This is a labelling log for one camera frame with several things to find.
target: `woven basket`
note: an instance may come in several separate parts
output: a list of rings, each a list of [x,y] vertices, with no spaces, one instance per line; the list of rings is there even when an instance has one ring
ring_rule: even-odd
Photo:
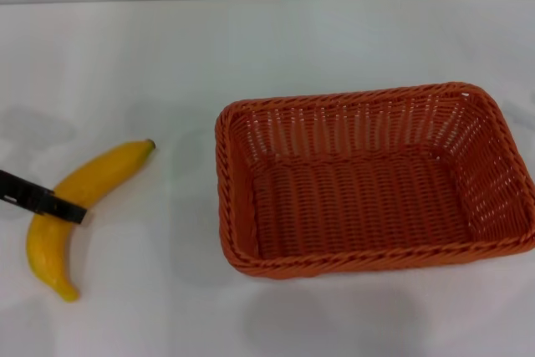
[[[269,278],[468,263],[534,247],[501,111],[463,83],[244,100],[216,126],[229,263]]]

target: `yellow banana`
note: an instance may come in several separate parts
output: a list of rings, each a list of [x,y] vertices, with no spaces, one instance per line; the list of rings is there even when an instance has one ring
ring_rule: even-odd
[[[86,209],[133,176],[155,149],[152,140],[127,142],[97,156],[67,176],[55,196]],[[26,238],[26,253],[33,273],[65,301],[75,301],[78,289],[70,282],[67,246],[74,223],[50,215],[35,215]]]

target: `basket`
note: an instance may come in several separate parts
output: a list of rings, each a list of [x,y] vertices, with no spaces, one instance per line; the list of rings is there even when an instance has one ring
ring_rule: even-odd
[[[220,236],[268,278],[469,263],[534,247],[535,191],[464,83],[244,100],[216,126]]]

